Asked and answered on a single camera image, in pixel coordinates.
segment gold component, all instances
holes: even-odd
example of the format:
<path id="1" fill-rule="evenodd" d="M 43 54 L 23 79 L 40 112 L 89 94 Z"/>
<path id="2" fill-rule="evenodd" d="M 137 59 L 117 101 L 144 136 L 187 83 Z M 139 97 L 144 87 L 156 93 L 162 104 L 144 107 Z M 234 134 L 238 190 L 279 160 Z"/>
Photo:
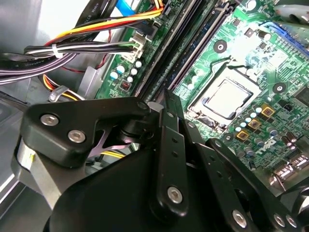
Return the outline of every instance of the gold component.
<path id="1" fill-rule="evenodd" d="M 248 137 L 249 137 L 249 134 L 246 132 L 246 131 L 241 131 L 239 132 L 237 135 L 236 135 L 237 138 L 245 141 Z"/>
<path id="2" fill-rule="evenodd" d="M 271 117 L 275 113 L 275 110 L 271 108 L 269 105 L 267 105 L 266 103 L 262 104 L 261 107 L 262 107 L 261 114 L 266 117 Z"/>
<path id="3" fill-rule="evenodd" d="M 256 119 L 252 119 L 250 123 L 248 123 L 248 126 L 253 129 L 258 129 L 262 123 Z"/>

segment yellow wire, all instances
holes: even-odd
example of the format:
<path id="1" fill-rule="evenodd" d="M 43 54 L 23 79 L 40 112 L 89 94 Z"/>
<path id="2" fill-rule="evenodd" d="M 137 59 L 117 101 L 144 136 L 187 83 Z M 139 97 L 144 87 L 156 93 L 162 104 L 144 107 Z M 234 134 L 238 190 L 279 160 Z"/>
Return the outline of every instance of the yellow wire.
<path id="1" fill-rule="evenodd" d="M 116 156 L 121 156 L 121 157 L 124 157 L 125 155 L 123 154 L 119 154 L 118 152 L 114 152 L 114 151 L 105 151 L 107 153 L 110 153 L 110 154 L 113 154 L 113 155 L 116 155 Z"/>
<path id="2" fill-rule="evenodd" d="M 101 154 L 105 155 L 105 156 L 112 156 L 112 157 L 119 158 L 119 159 L 123 158 L 122 156 L 117 156 L 117 155 L 110 154 L 110 153 L 107 153 L 107 152 L 102 152 Z"/>
<path id="3" fill-rule="evenodd" d="M 53 89 L 50 88 L 49 85 L 47 84 L 46 78 L 47 78 L 47 76 L 44 74 L 44 75 L 43 75 L 43 82 L 44 82 L 44 85 L 45 85 L 50 91 L 53 91 Z M 74 101 L 78 101 L 77 98 L 72 97 L 72 96 L 70 96 L 69 94 L 63 93 L 62 95 L 65 96 L 65 97 L 67 97 L 67 98 L 71 98 L 71 99 L 73 99 Z"/>
<path id="4" fill-rule="evenodd" d="M 155 10 L 155 11 L 150 11 L 150 12 L 145 12 L 145 13 L 141 13 L 141 14 L 136 14 L 136 15 L 130 16 L 130 17 L 115 19 L 115 20 L 112 20 L 112 21 L 96 23 L 96 24 L 92 24 L 92 25 L 89 25 L 89 26 L 68 30 L 68 31 L 65 31 L 65 32 L 61 33 L 60 35 L 58 35 L 57 38 L 63 37 L 65 35 L 67 35 L 67 34 L 71 34 L 71 33 L 75 33 L 75 32 L 80 32 L 80 31 L 83 31 L 83 30 L 92 29 L 92 28 L 96 28 L 96 27 L 103 27 L 103 26 L 107 26 L 107 25 L 110 25 L 110 24 L 114 24 L 114 23 L 122 23 L 122 22 L 127 22 L 127 21 L 144 20 L 144 19 L 148 19 L 148 18 L 157 17 L 157 16 L 160 16 L 162 10 L 163 10 L 163 8 L 160 8 L 160 9 Z"/>

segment white wire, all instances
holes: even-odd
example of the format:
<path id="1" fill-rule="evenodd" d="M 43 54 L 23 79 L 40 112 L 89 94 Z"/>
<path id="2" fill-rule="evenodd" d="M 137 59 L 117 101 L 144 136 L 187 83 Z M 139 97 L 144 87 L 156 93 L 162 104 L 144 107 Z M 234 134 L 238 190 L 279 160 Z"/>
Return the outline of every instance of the white wire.
<path id="1" fill-rule="evenodd" d="M 69 50 L 69 49 L 81 49 L 81 48 L 94 48 L 94 47 L 107 47 L 112 45 L 129 44 L 128 42 L 117 42 L 117 43 L 103 43 L 103 44 L 84 44 L 84 45 L 69 45 L 64 47 L 57 47 L 57 51 Z M 53 52 L 52 48 L 38 49 L 34 51 L 26 52 L 26 55 L 37 54 L 41 52 Z"/>

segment capacitor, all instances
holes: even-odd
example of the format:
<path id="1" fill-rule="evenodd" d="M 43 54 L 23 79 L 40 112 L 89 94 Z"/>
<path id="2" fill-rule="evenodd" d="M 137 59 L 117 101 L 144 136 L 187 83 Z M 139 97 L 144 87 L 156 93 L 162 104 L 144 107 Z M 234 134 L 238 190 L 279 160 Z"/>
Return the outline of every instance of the capacitor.
<path id="1" fill-rule="evenodd" d="M 190 83 L 190 84 L 188 84 L 188 90 L 192 90 L 192 89 L 194 89 L 194 85 L 192 84 L 192 83 Z"/>
<path id="2" fill-rule="evenodd" d="M 137 69 L 131 69 L 131 75 L 135 76 L 137 74 Z"/>
<path id="3" fill-rule="evenodd" d="M 242 149 L 238 149 L 237 152 L 236 152 L 236 156 L 237 156 L 238 158 L 242 158 L 242 157 L 244 157 L 245 155 L 246 155 L 246 153 L 245 153 L 244 150 L 242 150 Z"/>
<path id="4" fill-rule="evenodd" d="M 255 118 L 257 116 L 257 113 L 254 110 L 249 110 L 248 114 L 250 115 L 251 118 Z"/>
<path id="5" fill-rule="evenodd" d="M 133 82 L 133 77 L 132 76 L 128 76 L 126 78 L 126 80 L 129 82 L 129 83 L 132 83 Z"/>
<path id="6" fill-rule="evenodd" d="M 292 146 L 291 141 L 288 139 L 287 136 L 282 136 L 281 137 L 282 142 L 284 142 L 285 145 L 287 145 L 288 147 Z"/>
<path id="7" fill-rule="evenodd" d="M 256 165 L 255 165 L 253 160 L 249 161 L 249 168 L 250 168 L 251 171 L 256 170 Z"/>
<path id="8" fill-rule="evenodd" d="M 252 147 L 250 147 L 250 146 L 246 147 L 244 150 L 245 150 L 245 153 L 248 156 L 254 156 L 255 155 L 255 152 L 252 150 Z"/>
<path id="9" fill-rule="evenodd" d="M 243 128 L 246 127 L 246 125 L 247 125 L 247 123 L 245 123 L 245 122 L 240 122 L 239 124 L 240 124 L 240 126 L 243 127 Z"/>
<path id="10" fill-rule="evenodd" d="M 198 76 L 197 75 L 192 77 L 192 83 L 195 83 L 197 80 L 198 80 Z"/>
<path id="11" fill-rule="evenodd" d="M 123 74 L 126 71 L 123 65 L 118 65 L 116 69 L 117 69 L 117 72 L 120 74 Z"/>
<path id="12" fill-rule="evenodd" d="M 238 124 L 234 125 L 234 128 L 236 132 L 241 132 L 241 127 Z"/>
<path id="13" fill-rule="evenodd" d="M 271 34 L 265 32 L 265 31 L 262 31 L 262 30 L 258 33 L 258 36 L 259 36 L 259 38 L 261 38 L 262 40 L 265 40 L 265 41 L 268 41 L 268 40 L 271 39 Z"/>
<path id="14" fill-rule="evenodd" d="M 139 69 L 139 68 L 141 68 L 142 66 L 143 66 L 143 63 L 142 63 L 141 61 L 138 60 L 138 61 L 135 62 L 135 67 L 136 67 L 136 68 Z"/>
<path id="15" fill-rule="evenodd" d="M 111 72 L 110 77 L 111 77 L 111 79 L 118 79 L 118 73 Z"/>
<path id="16" fill-rule="evenodd" d="M 263 139 L 261 139 L 261 138 L 256 138 L 255 140 L 254 140 L 254 142 L 256 143 L 256 145 L 258 145 L 259 147 L 263 147 L 264 146 L 264 141 L 263 141 Z"/>
<path id="17" fill-rule="evenodd" d="M 244 115 L 243 118 L 245 119 L 245 122 L 247 122 L 247 123 L 252 121 L 250 115 Z"/>
<path id="18" fill-rule="evenodd" d="M 269 133 L 271 137 L 278 135 L 278 131 L 274 127 L 268 127 L 267 132 Z"/>
<path id="19" fill-rule="evenodd" d="M 253 106 L 253 109 L 254 109 L 254 111 L 255 111 L 256 113 L 258 113 L 258 114 L 261 113 L 262 110 L 263 110 L 262 107 L 259 106 L 259 105 L 257 105 L 257 104 Z"/>
<path id="20" fill-rule="evenodd" d="M 286 133 L 286 136 L 288 137 L 288 139 L 292 142 L 295 143 L 297 141 L 295 135 L 293 134 L 293 132 L 289 131 Z"/>

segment blue cable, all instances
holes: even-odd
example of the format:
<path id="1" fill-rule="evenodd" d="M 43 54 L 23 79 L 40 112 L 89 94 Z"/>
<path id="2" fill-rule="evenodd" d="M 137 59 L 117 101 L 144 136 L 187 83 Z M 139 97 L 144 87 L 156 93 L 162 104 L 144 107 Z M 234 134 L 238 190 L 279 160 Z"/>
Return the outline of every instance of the blue cable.
<path id="1" fill-rule="evenodd" d="M 116 7 L 123 16 L 131 16 L 135 14 L 135 12 L 127 4 L 126 0 L 118 0 Z"/>

